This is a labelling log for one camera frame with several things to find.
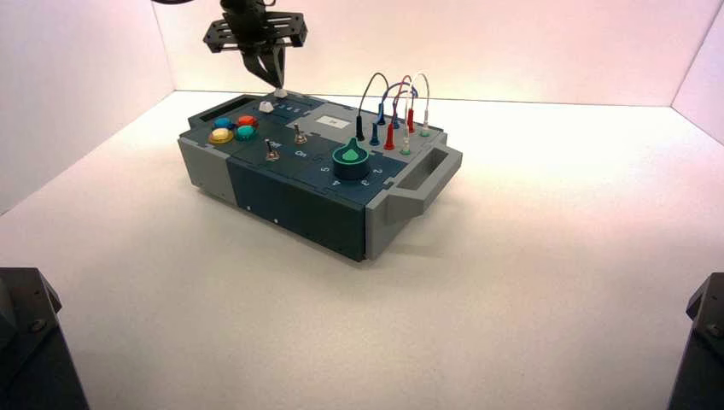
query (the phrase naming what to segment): slot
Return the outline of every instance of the slot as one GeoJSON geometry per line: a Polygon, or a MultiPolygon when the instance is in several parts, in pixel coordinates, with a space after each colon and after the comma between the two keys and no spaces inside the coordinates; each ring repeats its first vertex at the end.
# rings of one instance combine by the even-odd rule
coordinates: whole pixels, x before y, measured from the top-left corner
{"type": "Polygon", "coordinates": [[[236,100],[229,102],[228,104],[224,104],[221,107],[218,107],[216,109],[213,109],[201,117],[199,117],[202,121],[206,122],[209,120],[213,120],[216,117],[219,117],[223,114],[228,113],[229,111],[233,111],[237,108],[240,108],[241,106],[244,106],[248,103],[251,103],[252,101],[256,100],[257,98],[254,97],[239,97],[236,100]]]}

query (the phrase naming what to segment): round push button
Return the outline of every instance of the round push button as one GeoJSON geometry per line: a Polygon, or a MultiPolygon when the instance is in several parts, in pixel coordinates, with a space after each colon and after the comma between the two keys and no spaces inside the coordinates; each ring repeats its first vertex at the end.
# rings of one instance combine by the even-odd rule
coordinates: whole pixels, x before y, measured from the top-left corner
{"type": "Polygon", "coordinates": [[[208,142],[211,144],[224,144],[231,141],[234,138],[234,134],[226,128],[217,128],[211,131],[208,136],[208,142]]]}
{"type": "Polygon", "coordinates": [[[234,127],[234,124],[231,123],[231,120],[229,120],[226,117],[217,118],[216,121],[213,122],[214,128],[226,128],[227,130],[230,130],[234,127]]]}
{"type": "Polygon", "coordinates": [[[240,126],[236,129],[236,139],[239,141],[248,141],[256,134],[256,128],[252,126],[240,126]]]}
{"type": "Polygon", "coordinates": [[[236,120],[238,126],[252,126],[254,128],[259,127],[259,122],[251,115],[242,115],[236,120]]]}

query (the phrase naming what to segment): white label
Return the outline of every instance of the white label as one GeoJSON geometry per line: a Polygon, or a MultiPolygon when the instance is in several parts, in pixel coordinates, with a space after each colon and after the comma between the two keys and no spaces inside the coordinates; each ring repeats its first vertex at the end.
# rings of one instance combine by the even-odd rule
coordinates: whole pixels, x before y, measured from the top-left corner
{"type": "Polygon", "coordinates": [[[339,118],[330,117],[328,115],[323,115],[322,118],[317,120],[317,122],[321,122],[327,126],[333,126],[334,128],[339,128],[340,130],[349,125],[349,122],[345,120],[340,120],[339,118]]]}

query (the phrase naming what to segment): red plug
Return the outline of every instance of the red plug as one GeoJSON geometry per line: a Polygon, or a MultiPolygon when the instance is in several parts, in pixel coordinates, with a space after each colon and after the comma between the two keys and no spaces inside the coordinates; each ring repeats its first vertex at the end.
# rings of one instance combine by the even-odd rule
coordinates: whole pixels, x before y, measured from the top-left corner
{"type": "Polygon", "coordinates": [[[407,110],[407,129],[410,130],[410,132],[415,132],[415,123],[412,119],[414,115],[415,113],[412,112],[412,108],[407,110]]]}
{"type": "Polygon", "coordinates": [[[389,125],[387,126],[387,139],[385,140],[385,146],[384,149],[387,151],[391,151],[394,149],[394,142],[392,141],[394,138],[394,128],[392,127],[392,121],[390,121],[389,125]]]}

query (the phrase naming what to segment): white wall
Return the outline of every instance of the white wall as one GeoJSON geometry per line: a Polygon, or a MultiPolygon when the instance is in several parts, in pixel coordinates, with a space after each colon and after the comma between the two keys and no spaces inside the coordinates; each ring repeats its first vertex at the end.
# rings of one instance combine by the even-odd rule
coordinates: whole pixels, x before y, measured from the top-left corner
{"type": "Polygon", "coordinates": [[[681,85],[674,108],[724,144],[724,9],[681,85]]]}
{"type": "MultiPolygon", "coordinates": [[[[436,97],[668,106],[721,0],[280,0],[309,37],[287,88],[359,95],[426,69],[436,97]]],[[[269,91],[201,41],[219,0],[155,5],[180,90],[269,91]]]]}
{"type": "Polygon", "coordinates": [[[149,0],[0,0],[0,214],[171,90],[149,0]]]}

